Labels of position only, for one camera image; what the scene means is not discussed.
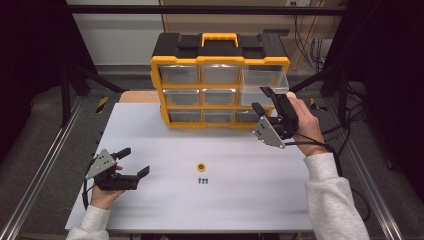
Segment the white tabletop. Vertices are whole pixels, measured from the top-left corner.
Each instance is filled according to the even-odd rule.
[[[117,103],[97,153],[126,147],[121,174],[150,165],[114,203],[108,229],[132,233],[311,231],[307,168],[295,146],[267,146],[250,130],[167,128],[156,103]],[[199,163],[206,171],[198,172]],[[207,184],[198,179],[207,178]],[[66,224],[80,225],[81,194]]]

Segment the white sleeve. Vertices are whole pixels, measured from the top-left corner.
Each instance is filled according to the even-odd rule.
[[[81,226],[72,227],[71,230],[69,230],[68,237],[66,239],[109,239],[109,234],[106,231],[109,215],[110,210],[104,210],[89,205],[85,212]]]
[[[338,176],[333,154],[312,155],[304,161],[309,170],[308,211],[317,239],[369,239],[349,181]]]

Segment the yellow nut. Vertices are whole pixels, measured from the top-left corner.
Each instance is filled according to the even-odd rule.
[[[206,171],[206,164],[204,164],[204,163],[197,164],[197,171],[199,171],[199,172]]]

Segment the person's hand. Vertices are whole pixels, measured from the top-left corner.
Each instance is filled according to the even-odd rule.
[[[319,128],[318,118],[311,114],[308,107],[306,107],[305,102],[301,99],[297,99],[294,93],[288,92],[287,97],[299,118],[299,129],[297,130],[297,133],[312,138],[320,143],[324,143],[324,138]],[[311,141],[310,139],[302,137],[299,134],[295,133],[293,135],[293,139],[296,142]],[[315,154],[328,152],[324,147],[312,144],[303,144],[297,146],[299,147],[300,151],[302,151],[303,154],[305,154],[305,156],[307,157]]]
[[[122,170],[122,167],[116,166],[117,170]],[[91,206],[101,208],[101,209],[110,209],[112,203],[125,191],[102,191],[99,187],[94,186],[91,194]]]

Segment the yellow storage organizer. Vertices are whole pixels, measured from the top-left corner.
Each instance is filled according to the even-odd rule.
[[[254,128],[252,102],[273,110],[259,87],[288,91],[290,61],[276,34],[162,33],[150,63],[171,128]]]

